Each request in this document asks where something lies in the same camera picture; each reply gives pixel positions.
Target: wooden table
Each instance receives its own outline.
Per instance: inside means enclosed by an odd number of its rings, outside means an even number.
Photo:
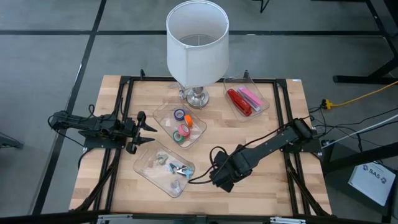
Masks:
[[[112,112],[119,80],[120,76],[104,76],[96,102],[96,115]],[[293,117],[308,116],[301,81],[287,80],[287,86]],[[178,96],[178,88],[175,82],[134,82],[129,117],[135,119],[139,111],[145,111],[147,124],[157,129],[158,132],[141,131],[141,136],[156,138],[169,149],[193,162],[196,167],[194,174],[194,177],[196,177],[209,168],[209,151],[212,147],[222,146],[228,153],[231,153],[236,145],[264,136],[278,128],[272,85],[257,84],[257,87],[270,103],[270,107],[257,118],[242,123],[236,120],[223,95],[223,84],[214,83],[207,86],[210,102],[202,110],[192,110],[202,121],[206,122],[207,130],[202,138],[188,150],[179,147],[152,117],[153,112],[160,105],[170,97]],[[282,90],[280,90],[280,97],[281,102],[283,102]],[[284,103],[282,103],[282,110],[286,122],[287,115]],[[235,184],[231,193],[227,193],[212,184],[187,185],[181,196],[171,198],[134,171],[134,162],[145,149],[146,145],[143,144],[138,148],[136,155],[123,150],[114,189],[112,212],[250,216],[292,215],[284,157],[280,151],[276,151],[261,160],[249,177]],[[70,208],[79,206],[97,184],[103,155],[104,149],[95,149],[82,160]],[[309,153],[301,153],[300,155],[306,186],[323,209],[330,213],[329,200],[319,160]],[[302,212],[300,191],[297,186],[295,189],[299,211]],[[104,187],[100,208],[104,208],[107,192],[108,185]]]

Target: white lamp shade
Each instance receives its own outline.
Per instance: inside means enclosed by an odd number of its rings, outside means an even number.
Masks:
[[[229,21],[217,4],[192,0],[170,11],[167,27],[167,66],[186,88],[210,85],[229,65]]]

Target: yellow cable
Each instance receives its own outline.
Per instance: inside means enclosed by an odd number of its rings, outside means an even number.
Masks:
[[[395,85],[395,84],[397,84],[397,83],[398,83],[398,81],[393,82],[393,83],[391,83],[390,85],[386,85],[385,87],[383,87],[383,88],[381,88],[381,89],[379,89],[379,90],[373,91],[373,92],[371,92],[371,93],[367,93],[367,94],[365,94],[365,95],[363,95],[363,96],[357,97],[357,98],[355,98],[355,99],[352,99],[352,100],[349,100],[349,101],[347,101],[347,102],[340,103],[340,104],[337,104],[337,105],[335,105],[335,104],[333,104],[332,102],[330,102],[330,107],[337,107],[337,106],[344,106],[344,105],[347,105],[348,103],[352,103],[352,102],[354,102],[354,101],[357,101],[357,100],[360,100],[360,99],[365,98],[365,97],[367,97],[367,96],[370,96],[370,95],[372,95],[373,93],[378,93],[378,92],[380,92],[380,91],[383,91],[383,90],[385,90],[386,88],[389,88],[390,86],[393,86],[393,85]]]

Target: lamp base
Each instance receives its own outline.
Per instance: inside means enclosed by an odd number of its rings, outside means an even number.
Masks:
[[[188,91],[188,104],[195,109],[200,109],[209,102],[209,93],[203,87],[195,87]]]

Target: clear plastic tray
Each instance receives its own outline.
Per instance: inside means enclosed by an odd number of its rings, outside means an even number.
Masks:
[[[192,118],[193,125],[189,128],[190,134],[184,137],[182,142],[175,141],[179,146],[187,148],[195,143],[201,135],[205,132],[207,125],[201,121],[192,111],[188,109],[181,101],[179,97],[171,97],[168,102],[157,108],[154,112],[155,120],[160,126],[173,138],[174,132],[178,131],[178,127],[181,124],[185,124],[185,121],[177,121],[174,118],[174,111],[177,109],[183,109],[185,114],[189,114]]]
[[[158,141],[148,142],[146,144],[148,144],[147,150],[143,153],[141,158],[134,163],[134,170],[171,197],[175,198],[180,196],[188,183],[188,179],[192,178],[195,166],[170,149],[167,149]],[[166,160],[161,161],[161,159],[158,159],[159,155],[166,155]],[[176,170],[172,172],[170,163],[178,167],[185,166],[189,169],[189,176],[187,177],[186,175],[179,174]]]
[[[242,113],[241,110],[237,109],[237,107],[234,105],[231,98],[227,94],[227,91],[229,89],[238,91],[239,87],[246,87],[263,102],[262,106],[259,108],[259,111],[251,108],[251,114],[249,116],[246,116]],[[269,108],[269,102],[265,100],[264,97],[261,95],[260,91],[256,87],[256,84],[254,84],[247,71],[243,75],[236,75],[234,77],[224,79],[224,96],[227,99],[231,109],[233,110],[236,119],[238,119],[239,121],[250,120],[253,117],[260,115],[264,110]]]

